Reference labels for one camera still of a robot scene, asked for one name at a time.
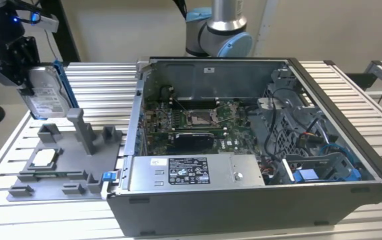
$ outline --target blue latch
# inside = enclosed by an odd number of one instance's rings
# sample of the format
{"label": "blue latch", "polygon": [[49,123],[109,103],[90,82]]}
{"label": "blue latch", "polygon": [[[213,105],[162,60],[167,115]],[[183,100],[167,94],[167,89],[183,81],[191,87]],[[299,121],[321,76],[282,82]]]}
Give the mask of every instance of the blue latch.
{"label": "blue latch", "polygon": [[102,181],[105,182],[115,182],[118,180],[118,172],[107,171],[102,175]]}

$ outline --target hard drive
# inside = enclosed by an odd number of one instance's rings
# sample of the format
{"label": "hard drive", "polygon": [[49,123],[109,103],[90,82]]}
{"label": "hard drive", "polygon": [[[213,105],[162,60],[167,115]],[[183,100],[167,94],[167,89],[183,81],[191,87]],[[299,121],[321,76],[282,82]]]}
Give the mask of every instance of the hard drive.
{"label": "hard drive", "polygon": [[35,119],[65,118],[71,108],[78,108],[67,78],[57,65],[34,67],[30,72],[34,95],[22,95]]}

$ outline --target blue tab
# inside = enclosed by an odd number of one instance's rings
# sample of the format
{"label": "blue tab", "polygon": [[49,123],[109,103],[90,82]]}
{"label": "blue tab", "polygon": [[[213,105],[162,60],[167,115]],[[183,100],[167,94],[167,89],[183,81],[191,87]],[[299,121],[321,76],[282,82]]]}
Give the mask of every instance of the blue tab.
{"label": "blue tab", "polygon": [[69,94],[69,98],[70,98],[70,102],[71,102],[71,108],[78,109],[79,108],[79,103],[78,103],[77,96],[74,95],[74,91],[73,91],[73,88],[71,88],[71,85],[70,85],[70,81],[69,81],[67,74],[66,74],[66,71],[65,71],[65,65],[57,59],[53,62],[53,66],[57,69],[57,72],[59,74],[59,78],[61,78],[61,81],[62,81],[62,85],[65,87],[66,93]]}
{"label": "blue tab", "polygon": [[107,171],[102,175],[102,181],[105,182],[114,182],[118,180],[118,172],[115,171]]}

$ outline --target blue drive bracket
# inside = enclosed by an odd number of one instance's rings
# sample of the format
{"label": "blue drive bracket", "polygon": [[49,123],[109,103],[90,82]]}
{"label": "blue drive bracket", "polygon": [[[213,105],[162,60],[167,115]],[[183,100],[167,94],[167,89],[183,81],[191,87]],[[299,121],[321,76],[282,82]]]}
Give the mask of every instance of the blue drive bracket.
{"label": "blue drive bracket", "polygon": [[67,77],[66,70],[65,70],[65,65],[57,59],[53,62],[53,66],[57,69],[62,85],[65,87],[66,93],[69,94],[69,98],[70,98],[70,102],[71,102],[71,108],[78,109],[79,108],[79,103],[78,103],[77,96],[74,95],[74,91],[73,91],[73,88],[71,88],[71,85],[70,85],[69,77]]}

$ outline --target open computer chassis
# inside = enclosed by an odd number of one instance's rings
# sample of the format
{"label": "open computer chassis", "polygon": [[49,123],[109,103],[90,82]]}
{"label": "open computer chassis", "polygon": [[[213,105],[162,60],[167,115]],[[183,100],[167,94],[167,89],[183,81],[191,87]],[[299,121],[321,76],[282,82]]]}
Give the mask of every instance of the open computer chassis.
{"label": "open computer chassis", "polygon": [[153,57],[107,202],[127,236],[333,225],[382,158],[294,58]]}

